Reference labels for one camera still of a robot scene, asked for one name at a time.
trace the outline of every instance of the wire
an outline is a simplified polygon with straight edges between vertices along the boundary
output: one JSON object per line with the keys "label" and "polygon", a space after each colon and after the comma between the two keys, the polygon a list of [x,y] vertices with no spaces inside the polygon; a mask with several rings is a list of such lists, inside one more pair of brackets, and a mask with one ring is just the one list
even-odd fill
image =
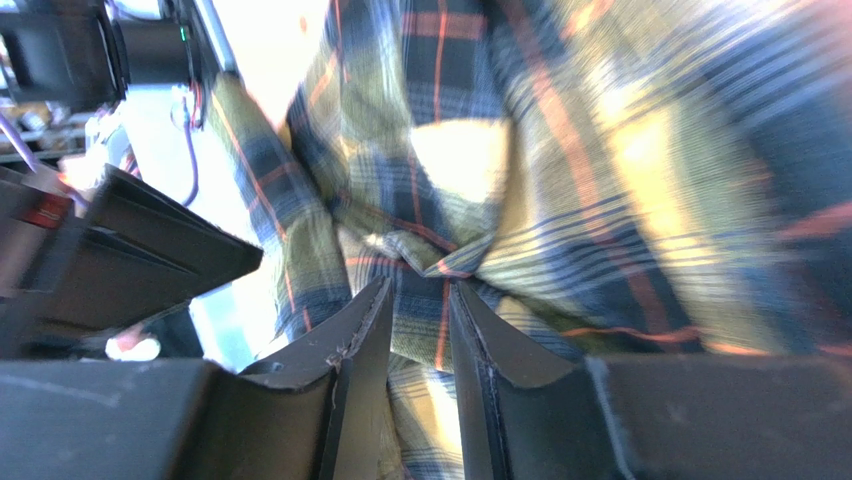
{"label": "wire", "polygon": [[15,147],[15,150],[18,151],[18,154],[24,159],[27,166],[30,167],[30,170],[37,171],[42,166],[42,163],[35,156],[29,145],[27,145],[27,142],[21,138],[21,133],[18,132],[18,129],[3,114],[0,114],[0,129],[6,134],[6,138],[9,139],[9,142]]}
{"label": "wire", "polygon": [[192,164],[192,189],[189,191],[189,195],[186,199],[181,202],[181,205],[188,207],[193,201],[195,201],[195,197],[198,196],[198,159],[195,156],[195,145],[192,143],[193,125],[190,121],[191,117],[186,106],[186,98],[184,98],[181,103],[183,104],[184,114],[183,134],[186,138],[186,147],[189,149],[189,161]]}
{"label": "wire", "polygon": [[201,92],[201,84],[193,81],[190,85],[190,89],[195,94],[195,104],[192,106],[192,117],[189,119],[189,123],[192,125],[192,128],[198,128],[201,126],[201,105],[204,101],[202,98]]}
{"label": "wire", "polygon": [[[25,142],[24,139],[21,138],[21,133],[18,131],[18,129],[15,128],[15,126],[12,125],[12,122],[9,121],[9,119],[6,118],[6,115],[3,114],[0,114],[0,129],[2,129],[3,133],[6,134],[6,138],[9,139],[9,142],[11,142],[12,146],[15,147],[15,150],[18,151],[18,155],[20,155],[21,158],[24,159],[24,163],[26,163],[27,166],[30,167],[30,170],[32,170],[33,172],[38,172],[42,168],[47,168],[46,165],[41,163],[38,157],[35,156],[35,153],[33,153],[30,146],[27,145],[27,142]],[[71,197],[71,199],[73,199],[77,205],[80,205],[81,207],[89,206],[89,202],[85,198],[83,198],[80,192],[72,188],[67,183],[62,183],[63,185],[68,187],[68,196]]]}

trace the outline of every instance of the plaid fabric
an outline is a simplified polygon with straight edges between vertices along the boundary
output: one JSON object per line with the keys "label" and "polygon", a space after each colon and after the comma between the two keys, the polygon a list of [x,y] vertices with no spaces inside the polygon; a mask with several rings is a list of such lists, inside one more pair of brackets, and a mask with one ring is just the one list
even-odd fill
{"label": "plaid fabric", "polygon": [[566,358],[852,354],[850,27],[841,0],[332,0],[289,148],[222,78],[279,333],[396,282],[382,477],[463,477],[456,279]]}
{"label": "plaid fabric", "polygon": [[128,150],[121,160],[118,162],[118,168],[123,170],[138,179],[142,179],[142,172],[139,171],[139,162],[136,161],[136,155],[132,150]]}

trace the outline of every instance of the red label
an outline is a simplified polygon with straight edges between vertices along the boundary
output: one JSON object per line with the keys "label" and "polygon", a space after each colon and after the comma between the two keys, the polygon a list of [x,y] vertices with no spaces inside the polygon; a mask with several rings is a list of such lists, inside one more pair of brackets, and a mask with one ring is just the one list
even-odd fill
{"label": "red label", "polygon": [[39,204],[27,212],[22,221],[33,225],[55,230],[62,224],[62,219],[71,208],[71,199],[45,193]]}

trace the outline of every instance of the black plastic part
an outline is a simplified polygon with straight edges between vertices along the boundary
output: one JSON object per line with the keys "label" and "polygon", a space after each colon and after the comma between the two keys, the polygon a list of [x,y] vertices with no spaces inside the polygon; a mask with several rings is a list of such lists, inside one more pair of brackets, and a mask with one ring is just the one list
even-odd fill
{"label": "black plastic part", "polygon": [[108,167],[85,219],[60,227],[0,319],[0,358],[25,357],[33,342],[68,348],[94,332],[180,308],[257,269],[261,257],[260,249]]}
{"label": "black plastic part", "polygon": [[572,365],[454,287],[467,478],[842,479],[852,363],[622,355]]}
{"label": "black plastic part", "polygon": [[91,107],[123,98],[117,51],[103,2],[33,2],[20,13],[0,13],[8,52],[3,75],[17,103],[61,101]]}
{"label": "black plastic part", "polygon": [[201,360],[0,363],[3,478],[376,478],[392,305],[377,281],[240,376]]}
{"label": "black plastic part", "polygon": [[172,18],[175,14],[174,0],[158,0],[160,5],[160,18]]}
{"label": "black plastic part", "polygon": [[450,338],[466,478],[612,478],[613,455],[594,386],[453,287]]}
{"label": "black plastic part", "polygon": [[220,73],[239,77],[234,52],[225,36],[213,0],[175,0],[175,18],[189,29],[195,45],[192,69],[196,78],[213,82]]}
{"label": "black plastic part", "polygon": [[190,44],[184,28],[167,21],[119,21],[128,83],[188,84]]}

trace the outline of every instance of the purple wire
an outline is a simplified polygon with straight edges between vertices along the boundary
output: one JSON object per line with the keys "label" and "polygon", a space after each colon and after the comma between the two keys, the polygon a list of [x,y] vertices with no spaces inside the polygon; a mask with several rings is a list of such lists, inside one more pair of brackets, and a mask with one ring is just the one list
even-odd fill
{"label": "purple wire", "polygon": [[[12,122],[9,121],[9,119],[6,118],[6,115],[3,114],[0,114],[0,130],[3,130],[3,133],[6,134],[6,138],[9,139],[9,141],[15,147],[15,150],[18,151],[18,155],[20,155],[21,158],[24,159],[24,162],[26,162],[27,166],[30,167],[30,170],[32,170],[33,172],[37,172],[39,168],[44,167],[44,164],[41,163],[41,161],[39,161],[39,159],[35,156],[30,146],[27,145],[27,142],[25,142],[24,139],[21,138],[21,134],[20,132],[18,132],[18,129],[15,128],[15,126],[12,125]],[[74,190],[70,186],[68,188],[71,189],[68,192],[68,195],[74,200],[75,203],[77,203],[77,205],[80,205],[82,207],[89,206],[89,202],[87,202],[86,199],[83,198],[82,195],[80,195],[80,192]]]}
{"label": "purple wire", "polygon": [[189,149],[189,162],[192,164],[192,190],[189,191],[189,195],[186,197],[186,200],[181,202],[181,205],[188,207],[198,195],[198,159],[195,156],[195,146],[192,144],[192,125],[190,125],[189,121],[190,117],[189,111],[186,108],[186,100],[183,102],[183,114],[185,117],[183,134],[186,138],[186,146]]}
{"label": "purple wire", "polygon": [[2,129],[3,133],[6,134],[6,138],[9,139],[9,142],[11,142],[12,146],[15,147],[15,150],[18,151],[18,154],[24,159],[27,166],[30,167],[30,170],[34,172],[38,171],[38,168],[41,166],[41,162],[38,158],[36,158],[32,149],[30,149],[29,145],[27,145],[27,142],[21,138],[21,134],[18,132],[18,129],[15,128],[15,126],[12,125],[12,122],[10,122],[9,119],[6,118],[6,115],[3,114],[0,114],[0,129]]}

